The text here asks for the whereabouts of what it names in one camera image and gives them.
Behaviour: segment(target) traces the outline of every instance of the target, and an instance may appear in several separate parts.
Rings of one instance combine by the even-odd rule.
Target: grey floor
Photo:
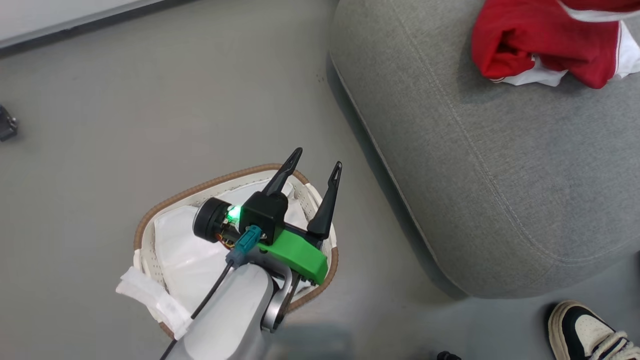
[[[430,262],[327,57],[335,0],[165,3],[5,50],[0,357],[154,359],[169,339],[115,293],[153,205],[282,161],[318,187],[344,162],[338,273],[275,337],[274,359],[550,359],[543,314],[588,303],[640,340],[630,258],[525,300],[461,297]]]

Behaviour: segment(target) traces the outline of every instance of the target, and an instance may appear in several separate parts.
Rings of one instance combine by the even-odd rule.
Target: basket rim
[[[136,251],[136,250],[142,249],[142,235],[145,229],[147,228],[148,223],[156,214],[158,214],[164,208],[167,208],[168,206],[171,206],[178,201],[184,200],[210,187],[213,187],[222,183],[226,183],[227,181],[231,181],[239,177],[256,174],[258,172],[269,171],[269,170],[277,171],[278,169],[280,169],[281,166],[282,164],[272,163],[272,164],[265,164],[265,165],[259,165],[256,167],[246,168],[244,170],[236,171],[231,174],[220,176],[215,179],[206,181],[202,184],[199,184],[190,189],[184,190],[183,192],[180,192],[177,195],[174,195],[169,199],[166,199],[160,202],[158,205],[151,208],[151,210],[149,210],[145,214],[145,216],[142,217],[142,220],[140,220],[140,223],[138,224],[138,228],[136,229],[136,234],[134,235],[134,239],[133,239],[133,250]],[[295,170],[293,173],[293,176],[295,176],[298,180],[300,180],[300,182],[303,183],[304,185],[309,184],[309,180],[301,172]],[[289,308],[287,309],[287,314],[300,308],[302,305],[306,304],[307,302],[311,301],[312,299],[320,295],[320,293],[322,293],[327,288],[327,286],[329,286],[337,270],[338,270],[338,248],[336,246],[331,249],[331,267],[329,268],[329,271],[327,272],[326,277],[324,278],[323,284],[318,286],[316,289],[306,294],[305,296],[301,297],[300,299],[292,302],[289,305]],[[167,335],[169,335],[169,337],[172,338],[173,332],[169,329],[169,327],[162,322],[159,324],[160,324],[160,328],[162,328],[162,330]]]

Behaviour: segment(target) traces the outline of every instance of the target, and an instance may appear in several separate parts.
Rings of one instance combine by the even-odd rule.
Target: grey ottoman
[[[470,56],[482,4],[343,0],[331,56],[448,278],[531,297],[640,249],[640,74],[493,84]]]

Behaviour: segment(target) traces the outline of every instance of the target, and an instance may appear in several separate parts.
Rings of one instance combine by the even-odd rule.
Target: black cable
[[[227,265],[225,266],[225,269],[222,270],[222,274],[220,274],[216,283],[213,284],[213,287],[211,288],[211,290],[209,290],[209,293],[207,294],[207,296],[205,296],[204,300],[200,303],[200,305],[198,305],[198,308],[196,309],[196,311],[194,311],[193,314],[191,314],[191,319],[195,319],[196,316],[200,314],[202,309],[204,309],[204,306],[207,305],[207,303],[213,296],[213,293],[216,292],[216,290],[220,287],[220,284],[222,284],[222,280],[225,279],[225,277],[229,273],[229,270],[231,270],[231,266],[233,266],[233,264],[234,264],[233,260],[227,263]],[[169,346],[167,346],[166,350],[160,357],[160,360],[165,360],[166,357],[169,356],[169,353],[171,352],[171,350],[173,350],[173,347],[175,346],[175,344],[177,343],[178,343],[178,340],[176,339],[171,340],[171,343],[169,344]]]

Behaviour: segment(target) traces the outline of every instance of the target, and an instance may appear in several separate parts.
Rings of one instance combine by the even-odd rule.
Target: sneaker
[[[549,342],[557,360],[640,360],[640,348],[576,301],[560,303],[549,317]]]

